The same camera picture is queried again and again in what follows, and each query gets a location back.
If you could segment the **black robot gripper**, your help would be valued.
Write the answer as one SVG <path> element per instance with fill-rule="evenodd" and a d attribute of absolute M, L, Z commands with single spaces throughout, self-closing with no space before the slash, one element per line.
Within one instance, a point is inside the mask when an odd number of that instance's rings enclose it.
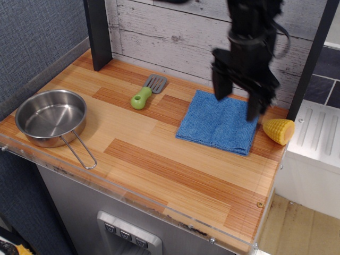
<path fill-rule="evenodd" d="M 215 48 L 212 55 L 212 83 L 215 97 L 222 100 L 232 93 L 233 83 L 249 93 L 246 120 L 263 115 L 279 87 L 269 69 L 273 58 L 276 32 L 265 32 L 254 39 L 230 32 L 230 50 Z"/>

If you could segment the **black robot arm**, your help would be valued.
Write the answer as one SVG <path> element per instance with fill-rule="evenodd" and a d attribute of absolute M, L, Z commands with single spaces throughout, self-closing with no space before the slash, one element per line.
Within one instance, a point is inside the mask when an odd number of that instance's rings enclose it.
<path fill-rule="evenodd" d="M 265 113 L 276 96 L 279 81 L 269 68 L 280 26 L 274 17 L 280 1 L 227 1 L 232 26 L 230 49 L 215 48 L 212 82 L 217 100 L 230 95 L 233 85 L 248 92 L 247 121 Z"/>

